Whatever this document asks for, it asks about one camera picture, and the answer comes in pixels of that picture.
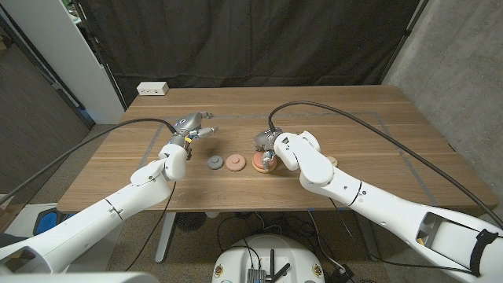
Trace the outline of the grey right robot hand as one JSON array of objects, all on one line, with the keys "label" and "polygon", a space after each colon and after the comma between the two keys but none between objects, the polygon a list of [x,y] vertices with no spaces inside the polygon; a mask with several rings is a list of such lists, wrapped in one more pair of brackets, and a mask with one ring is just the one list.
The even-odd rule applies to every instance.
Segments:
[{"label": "grey right robot hand", "polygon": [[258,172],[268,173],[277,166],[277,158],[274,152],[274,142],[282,134],[281,128],[262,131],[254,138],[255,155],[253,156],[253,166]]}]

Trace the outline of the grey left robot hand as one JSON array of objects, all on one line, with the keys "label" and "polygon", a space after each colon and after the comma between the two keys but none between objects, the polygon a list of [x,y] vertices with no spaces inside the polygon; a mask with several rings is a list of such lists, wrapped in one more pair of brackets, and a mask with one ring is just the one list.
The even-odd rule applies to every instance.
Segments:
[{"label": "grey left robot hand", "polygon": [[203,119],[211,119],[213,114],[210,112],[193,112],[180,118],[173,126],[173,133],[169,143],[186,147],[189,139],[207,138],[215,133],[217,127],[202,127]]}]

